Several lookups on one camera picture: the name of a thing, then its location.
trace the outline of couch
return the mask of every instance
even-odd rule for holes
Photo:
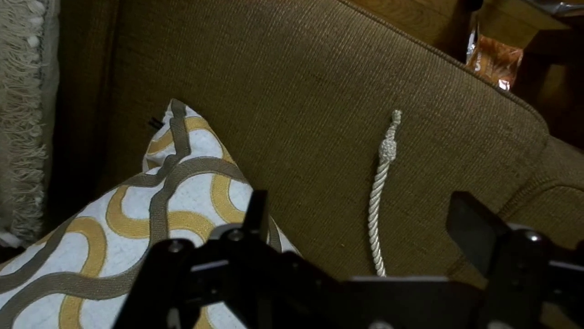
[[[391,277],[482,284],[446,235],[451,193],[575,247],[584,156],[520,99],[351,2],[62,0],[53,204],[75,211],[141,169],[154,118],[192,105],[312,264],[373,275],[367,202],[393,110],[382,200]]]

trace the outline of white and gold pillow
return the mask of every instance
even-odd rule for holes
[[[252,187],[208,123],[179,101],[163,123],[143,174],[2,266],[4,328],[110,328],[148,247],[166,238],[201,246],[217,225],[243,222]],[[238,320],[219,304],[201,313],[197,328],[208,326]]]

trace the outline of couch backrest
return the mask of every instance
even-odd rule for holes
[[[367,200],[395,108],[398,160],[382,204],[389,275],[447,273],[453,191],[499,211],[548,141],[524,103],[336,0],[121,2],[101,189],[139,171],[148,121],[172,98],[216,129],[301,253],[367,275]]]

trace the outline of white rope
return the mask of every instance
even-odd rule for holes
[[[371,198],[369,198],[369,218],[367,218],[369,244],[371,244],[373,262],[376,266],[378,277],[385,277],[384,255],[380,246],[380,202],[382,202],[384,187],[387,182],[387,171],[398,156],[396,130],[400,123],[402,123],[402,112],[395,110],[393,123],[387,129],[385,138],[380,145],[378,174],[374,178]]]

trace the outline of patterned pillow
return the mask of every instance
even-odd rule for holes
[[[179,101],[163,123],[143,174],[2,266],[0,324],[110,328],[148,247],[166,238],[201,246],[214,227],[243,222],[252,187],[208,123]],[[212,306],[197,326],[236,328],[238,319]]]

